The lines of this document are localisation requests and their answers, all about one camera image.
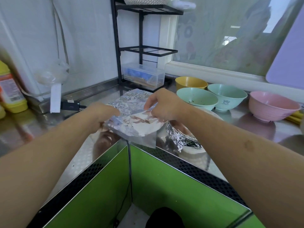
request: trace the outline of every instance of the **bottle label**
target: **bottle label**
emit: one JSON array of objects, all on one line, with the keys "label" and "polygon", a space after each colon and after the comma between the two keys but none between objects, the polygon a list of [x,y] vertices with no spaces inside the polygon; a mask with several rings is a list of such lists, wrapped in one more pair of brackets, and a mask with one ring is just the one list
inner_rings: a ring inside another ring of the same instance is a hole
[{"label": "bottle label", "polygon": [[24,100],[24,96],[16,85],[11,73],[0,76],[0,98],[7,104],[15,104]]}]

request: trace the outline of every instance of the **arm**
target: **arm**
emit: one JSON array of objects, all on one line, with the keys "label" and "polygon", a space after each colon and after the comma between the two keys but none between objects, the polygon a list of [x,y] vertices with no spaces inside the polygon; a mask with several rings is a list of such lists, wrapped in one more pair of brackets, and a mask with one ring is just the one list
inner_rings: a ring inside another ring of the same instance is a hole
[{"label": "arm", "polygon": [[304,227],[303,156],[223,122],[165,89],[151,95],[145,108],[156,102],[152,114],[183,123],[264,226]]},{"label": "arm", "polygon": [[95,103],[0,158],[0,227],[26,227],[83,142],[119,111]]}]

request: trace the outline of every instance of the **hand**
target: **hand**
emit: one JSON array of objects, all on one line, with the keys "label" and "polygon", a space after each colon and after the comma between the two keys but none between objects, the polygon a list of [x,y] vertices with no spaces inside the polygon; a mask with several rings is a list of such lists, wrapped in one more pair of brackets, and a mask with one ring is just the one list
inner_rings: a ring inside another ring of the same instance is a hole
[{"label": "hand", "polygon": [[92,133],[96,133],[104,121],[110,119],[112,116],[119,116],[120,112],[113,106],[95,102],[78,114],[83,114],[85,117],[93,119]]},{"label": "hand", "polygon": [[189,105],[181,100],[176,94],[165,88],[159,89],[152,94],[148,98],[144,109],[149,109],[155,103],[158,104],[151,113],[164,121],[178,120],[181,111],[189,107]]}]

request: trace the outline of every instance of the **metal shelf rack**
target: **metal shelf rack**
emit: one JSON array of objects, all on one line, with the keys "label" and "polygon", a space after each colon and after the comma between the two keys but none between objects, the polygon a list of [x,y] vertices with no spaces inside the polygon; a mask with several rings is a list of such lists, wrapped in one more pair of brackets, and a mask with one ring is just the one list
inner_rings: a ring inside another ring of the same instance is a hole
[{"label": "metal shelf rack", "polygon": [[[116,59],[117,59],[117,69],[118,69],[118,84],[124,85],[127,87],[130,87],[131,82],[124,80],[122,78],[121,73],[121,63],[120,63],[120,55],[122,51],[129,51],[134,53],[139,53],[139,64],[142,64],[143,62],[143,54],[156,56],[156,57],[163,57],[166,55],[170,55],[173,53],[177,53],[176,49],[166,49],[161,47],[154,47],[154,46],[148,46],[143,45],[142,43],[142,24],[143,19],[145,15],[148,14],[158,14],[158,15],[183,15],[184,12],[177,10],[175,8],[172,8],[168,5],[125,5],[124,0],[111,0],[111,8],[112,8],[112,19],[113,19],[113,28],[114,28],[114,39],[115,39],[115,49],[116,49]],[[118,10],[125,10],[125,11],[131,11],[139,14],[139,45],[137,46],[130,46],[130,47],[119,47],[119,40],[118,40],[118,27],[117,27],[117,15]]]}]

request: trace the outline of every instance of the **crumpled foil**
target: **crumpled foil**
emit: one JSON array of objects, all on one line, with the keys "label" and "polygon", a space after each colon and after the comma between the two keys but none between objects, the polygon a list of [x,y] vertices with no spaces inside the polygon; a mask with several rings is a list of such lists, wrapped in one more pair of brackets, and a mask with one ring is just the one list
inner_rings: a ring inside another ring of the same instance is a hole
[{"label": "crumpled foil", "polygon": [[143,109],[150,95],[150,92],[134,89],[109,103],[119,109],[120,116],[113,116],[104,125],[128,141],[155,148],[156,131],[164,122],[151,115],[153,107],[148,111]]},{"label": "crumpled foil", "polygon": [[203,146],[196,139],[186,136],[185,134],[174,128],[170,122],[167,124],[166,131],[174,142],[174,144],[177,146],[179,152],[181,152],[181,150],[185,146],[190,146],[195,149],[203,148]]}]

